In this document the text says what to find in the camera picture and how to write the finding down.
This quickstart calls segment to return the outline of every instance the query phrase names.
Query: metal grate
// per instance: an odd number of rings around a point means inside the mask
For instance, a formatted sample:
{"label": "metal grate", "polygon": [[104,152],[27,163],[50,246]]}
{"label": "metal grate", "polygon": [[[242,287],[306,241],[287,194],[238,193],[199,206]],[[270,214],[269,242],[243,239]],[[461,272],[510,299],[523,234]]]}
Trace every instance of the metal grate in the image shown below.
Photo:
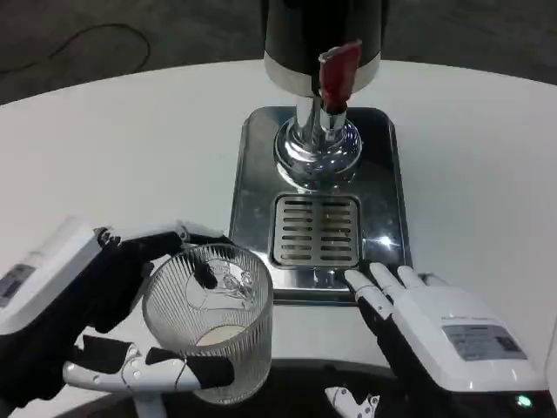
{"label": "metal grate", "polygon": [[350,197],[277,199],[272,256],[282,266],[344,266],[359,260],[359,216]]}

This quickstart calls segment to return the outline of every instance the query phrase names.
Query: label sticker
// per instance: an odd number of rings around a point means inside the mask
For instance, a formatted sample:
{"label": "label sticker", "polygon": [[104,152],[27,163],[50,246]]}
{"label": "label sticker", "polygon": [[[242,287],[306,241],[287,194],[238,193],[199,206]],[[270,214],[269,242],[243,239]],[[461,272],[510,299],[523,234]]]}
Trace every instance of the label sticker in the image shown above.
{"label": "label sticker", "polygon": [[33,274],[35,267],[16,264],[0,279],[0,307],[7,307],[21,285]]}
{"label": "label sticker", "polygon": [[464,361],[527,358],[514,338],[499,325],[448,325],[443,331]]}

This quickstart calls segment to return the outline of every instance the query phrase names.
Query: robotic hand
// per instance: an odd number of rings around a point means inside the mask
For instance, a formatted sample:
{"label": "robotic hand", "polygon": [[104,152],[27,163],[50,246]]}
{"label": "robotic hand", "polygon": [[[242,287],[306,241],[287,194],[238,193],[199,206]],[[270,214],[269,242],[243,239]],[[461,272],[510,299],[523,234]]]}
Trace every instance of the robotic hand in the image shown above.
{"label": "robotic hand", "polygon": [[145,357],[107,333],[143,294],[152,260],[189,245],[231,242],[186,222],[124,236],[67,219],[37,250],[0,277],[0,416],[34,399],[51,399],[65,383],[107,392],[173,392],[226,386],[230,361],[188,357],[154,347]]}
{"label": "robotic hand", "polygon": [[557,417],[544,374],[483,302],[410,267],[346,281],[411,410],[427,417]]}

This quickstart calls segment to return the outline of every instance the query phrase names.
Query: gray carpet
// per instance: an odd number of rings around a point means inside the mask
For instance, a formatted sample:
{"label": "gray carpet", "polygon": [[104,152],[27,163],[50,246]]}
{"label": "gray carpet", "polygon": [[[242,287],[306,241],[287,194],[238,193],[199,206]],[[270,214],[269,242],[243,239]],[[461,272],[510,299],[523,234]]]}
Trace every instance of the gray carpet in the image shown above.
{"label": "gray carpet", "polygon": [[[105,23],[130,24],[149,38],[144,70],[263,52],[257,0],[0,0],[0,104],[132,71],[145,53],[142,41],[102,29],[40,65],[1,73]],[[383,56],[557,84],[556,47],[555,0],[393,0]]]}

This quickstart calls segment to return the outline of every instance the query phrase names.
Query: silver band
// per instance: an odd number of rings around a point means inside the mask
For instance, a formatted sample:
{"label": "silver band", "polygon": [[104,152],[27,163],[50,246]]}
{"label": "silver band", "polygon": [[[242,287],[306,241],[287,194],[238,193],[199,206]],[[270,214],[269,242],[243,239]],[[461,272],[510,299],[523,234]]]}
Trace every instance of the silver band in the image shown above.
{"label": "silver band", "polygon": [[[278,87],[298,96],[307,98],[313,96],[312,78],[310,76],[284,67],[267,54],[267,51],[265,51],[263,61],[267,75]],[[381,52],[378,52],[369,63],[358,68],[352,92],[363,89],[373,80],[380,62]]]}

